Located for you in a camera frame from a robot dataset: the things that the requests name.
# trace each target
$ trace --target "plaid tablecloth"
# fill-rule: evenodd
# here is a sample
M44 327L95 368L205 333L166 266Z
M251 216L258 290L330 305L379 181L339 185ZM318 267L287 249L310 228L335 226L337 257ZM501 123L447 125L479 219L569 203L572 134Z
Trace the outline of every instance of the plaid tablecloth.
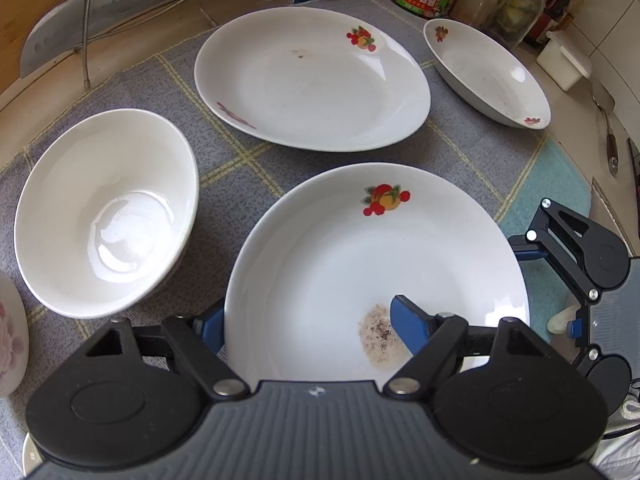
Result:
M18 287L30 327L24 381L0 399L0 479L22 474L24 410L32 391L104 322L67 319L47 310L25 286L14 255L15 209L29 172L58 136L84 118L112 108L154 111L180 128L198 163L200 203L182 265L165 288L124 312L133 324L157 324L172 313L195 314L212 305L225 293L234 259L260 216L289 189L336 166L388 161L431 171L471 195L507 235L526 229L543 196L588 213L587 182L544 131L495 123L440 78L422 37L421 18L390 0L322 0L310 5L369 22L414 56L425 71L432 99L429 118L415 134L372 152L330 154L277 146L239 132L222 123L196 92L193 65L209 35L205 33L111 76L0 170L0 268ZM544 262L522 265L532 326L546 336L546 321L562 309L566 290Z

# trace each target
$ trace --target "gray cloth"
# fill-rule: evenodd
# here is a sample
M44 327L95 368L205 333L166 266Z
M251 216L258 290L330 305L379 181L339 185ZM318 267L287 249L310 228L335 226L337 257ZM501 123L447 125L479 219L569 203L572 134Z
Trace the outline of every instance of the gray cloth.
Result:
M431 88L431 112L415 134L372 152L331 154L275 146L224 126L199 100L195 89L193 66L208 37L201 34L110 77L1 171L0 268L9 274L24 301L30 360L20 387L0 399L0 479L21 475L29 396L105 321L67 319L38 304L20 276L14 255L15 209L30 169L78 121L111 108L154 111L184 133L198 163L200 203L184 260L165 288L123 313L135 325L157 324L175 312L196 314L212 305L225 293L236 255L260 216L284 192L337 166L364 161L417 166L466 191L498 222L510 209L545 133L502 126L467 105L433 68L422 37L424 21L389 0L323 0L311 5L350 14L354 26L358 20L373 24L399 41L424 67Z

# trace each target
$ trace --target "bowl rim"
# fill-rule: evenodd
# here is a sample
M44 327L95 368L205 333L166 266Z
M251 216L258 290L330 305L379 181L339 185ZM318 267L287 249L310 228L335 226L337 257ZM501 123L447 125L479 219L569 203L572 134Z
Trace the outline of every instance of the bowl rim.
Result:
M545 103L546 103L546 108L548 110L548 120L546 121L540 121L538 124L527 124L524 121L518 121L516 119L514 119L511 116L505 115L502 112L499 112L498 110L496 110L493 106L491 106L482 96L478 95L478 92L476 92L475 90L473 90L472 88L469 87L469 85L467 85L464 81L462 81L462 79L460 79L448 66L447 64L442 60L442 58L440 57L440 55L436 52L436 50L434 49L433 45L431 44L431 40L430 38L427 36L427 28L433 28L434 26L437 26L439 24L446 24L446 23L455 23L455 27L461 27L461 28L468 28L470 30L473 31L473 34L481 34L482 36L484 36L485 38L487 38L491 43L494 43L496 46L498 46L508 57L511 57L511 59L515 60L518 65L521 67L521 69L523 69L529 76L530 78L533 80L533 82L535 82L535 84L538 86L538 90L540 90L540 93L542 94L542 96L545 99ZM467 90L469 90L473 95L475 95L478 99L480 99L483 103L487 104L488 106L490 106L493 110L495 110L496 112L498 112L500 115L502 115L503 117L505 117L506 119L510 120L514 125L516 125L517 127L520 128L526 128L528 130L543 130L544 128L546 128L547 126L549 126L549 123L551 122L551 106L549 105L549 100L546 98L546 94L545 91L543 91L542 87L540 86L540 83L538 82L538 80L533 77L533 74L529 71L529 69L523 65L523 63L517 58L515 57L511 52L509 52L506 48L504 48L500 43L498 43L497 41L495 41L493 38L490 38L489 36L483 34L482 32L480 32L479 30L477 30L476 28L473 28L469 25L467 25L466 23L462 23L462 22L457 22L456 20L448 20L446 18L435 18L433 20L429 20L427 21L424 26L422 27L422 35L424 36L424 41L427 43L427 46L429 47L429 49L431 50L431 53L436 57L436 59L438 60L438 62L447 69L447 71L453 76L455 77L458 82L464 86Z
M163 269L156 271L157 275L147 287L141 289L135 294L133 293L129 294L120 300L111 301L109 303L102 303L102 304L95 303L94 305L96 306L102 305L102 306L108 307L100 310L99 312L97 311L97 309L95 309L96 312L94 312L93 314L72 316L69 312L66 312L64 308L60 308L58 306L55 306L49 303L49 301L46 301L43 297L41 297L41 295L36 290L34 290L32 283L30 282L30 280L28 279L28 277L24 272L25 262L20 261L20 255L18 254L19 248L18 248L18 240L17 240L17 225L18 225L18 222L21 220L21 216L25 214L25 213L21 213L21 209L25 207L24 206L24 201L26 200L25 195L26 193L28 194L29 192L28 190L30 186L35 185L35 179L38 178L40 173L40 171L38 170L38 166L40 165L41 161L45 159L45 157L47 156L47 153L49 153L49 151L52 150L53 147L57 145L57 143L62 142L63 138L72 136L75 133L75 130L77 130L77 126L79 126L80 124L94 120L96 117L99 117L99 116L104 116L109 114L119 114L122 112L133 112L133 113L153 116L156 119L160 119L161 121L165 122L167 125L171 127L171 129L176 134L178 134L178 138L182 141L183 145L187 149L188 155L190 156L191 168L193 170L193 177L195 182L195 186L193 189L193 205L191 206L191 211L188 212L189 213L188 221L185 223L185 225L183 226L183 229L181 229L180 233L178 234L177 238L180 241L178 243L178 246L175 248L174 254L172 254L172 256L167 260L167 264ZM64 133L62 133L56 140L54 140L51 143L51 145L44 151L44 153L40 156L39 160L34 165L33 169L30 171L29 176L27 177L27 180L24 183L22 191L20 192L20 199L18 200L18 206L15 210L15 219L14 219L14 253L15 253L15 259L18 263L18 269L20 270L20 275L22 276L24 283L27 285L27 287L29 288L31 293L36 297L36 299L41 304L46 306L49 310L52 310L53 312L60 314L60 316L65 316L72 319L97 319L100 317L111 316L113 314L116 314L117 312L123 311L126 308L129 308L130 306L132 306L133 304L137 303L139 300L141 300L142 298L147 296L151 291L153 291L154 288L159 283L162 282L162 280L167 276L167 274L171 271L171 269L175 265L176 261L184 251L184 248L187 245L187 241L190 238L191 230L193 229L193 224L195 222L196 213L198 210L199 195L200 195L200 177L198 175L198 165L196 163L195 155L193 153L193 150L191 149L191 145L189 144L189 141L186 139L186 137L181 132L181 130L175 124L173 124L170 120L162 117L159 114L156 114L155 112L144 110L142 108L114 108L112 110L106 110L98 114L94 114L90 117L87 117L82 121L79 121L78 123L71 126L69 129L67 129Z
M412 66L417 70L417 72L419 72L422 75L422 78L424 79L424 83L426 86L426 94L423 99L424 113L420 116L421 118L419 121L417 121L416 123L417 126L415 126L413 131L407 134L404 134L402 137L397 137L397 138L394 137L391 140L391 142L387 139L387 140L381 140L379 142L372 142L370 144L363 144L356 148L351 146L346 146L342 148L329 148L325 146L324 148L322 148L322 147L313 146L311 144L304 143L304 142L286 141L283 139L279 139L277 137L273 137L272 135L266 134L263 131L259 130L258 128L248 127L245 124L242 124L240 121L237 121L229 117L228 115L221 113L220 110L218 110L211 103L209 103L209 99L207 99L202 92L202 88L201 88L202 84L198 81L199 78L203 77L202 75L198 76L198 67L200 67L204 63L204 61L202 60L204 58L203 51L207 47L207 44L210 44L210 42L212 41L211 38L213 38L215 34L219 34L221 31L225 30L225 27L229 28L232 23L237 25L237 22L250 19L250 17L253 16L254 14L265 14L265 13L284 14L285 12L312 12L316 14L333 14L333 15L351 18L352 20L356 20L357 22L359 22L363 27L367 28L367 30L369 30L370 32L375 31L376 34L379 34L380 36L383 36L385 39L392 40L394 43L396 43L402 49L402 52L405 54L404 57L407 60L409 60ZM254 10L254 12L248 12L247 14L243 14L242 16L238 16L237 18L229 22L226 22L224 25L221 25L220 27L216 28L200 47L198 51L198 55L196 56L196 61L193 64L193 79L195 81L196 90L202 102L207 106L209 110L211 110L216 115L217 118L219 118L224 123L229 124L230 126L236 128L237 130L240 130L246 133L247 135L250 135L257 139L266 140L267 142L273 142L274 144L279 144L281 146L289 146L290 148L297 148L300 150L311 150L313 152L356 153L356 152L367 152L369 150L377 150L379 148L386 148L387 146L392 146L393 144L396 144L398 142L401 142L402 140L405 140L411 137L415 132L417 132L420 129L420 127L424 124L424 122L427 120L427 117L431 111L431 87L429 85L429 80L427 79L427 76L425 76L424 70L420 68L420 64L415 60L414 56L412 56L412 54L407 49L405 49L405 47L402 46L402 44L399 43L399 41L396 41L389 34L384 32L380 28L376 27L375 25L372 25L371 23L366 22L365 20L361 20L355 16L351 16L350 14L345 14L344 12L337 12L336 10L329 10L329 9L318 9L317 7L295 7L295 6L271 7L269 9L261 9L261 10Z

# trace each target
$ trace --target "wooden handle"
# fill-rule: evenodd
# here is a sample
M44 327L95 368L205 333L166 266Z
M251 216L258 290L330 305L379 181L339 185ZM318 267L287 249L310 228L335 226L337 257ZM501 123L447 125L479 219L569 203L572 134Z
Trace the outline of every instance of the wooden handle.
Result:
M607 161L611 174L618 172L618 144L613 134L607 135Z

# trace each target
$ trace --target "oval white plate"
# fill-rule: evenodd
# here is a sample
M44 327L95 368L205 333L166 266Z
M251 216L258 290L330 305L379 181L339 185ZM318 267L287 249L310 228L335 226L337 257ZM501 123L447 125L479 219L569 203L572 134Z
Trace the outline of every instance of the oval white plate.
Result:
M378 203L395 208L366 216L366 188L384 184L409 195L387 193ZM397 164L322 173L279 199L240 251L225 301L229 365L252 388L262 379L382 386L408 351L373 365L358 330L396 294L471 324L496 326L503 316L529 322L513 251L462 190Z
M25 283L62 316L110 316L149 294L185 248L198 207L183 134L146 110L109 110L60 136L15 215Z
M398 142L421 126L431 106L427 79L397 41L323 9L236 18L204 43L194 78L223 121L259 139L320 152Z
M473 108L507 126L541 130L551 121L545 93L524 65L482 32L429 20L424 39L442 78Z

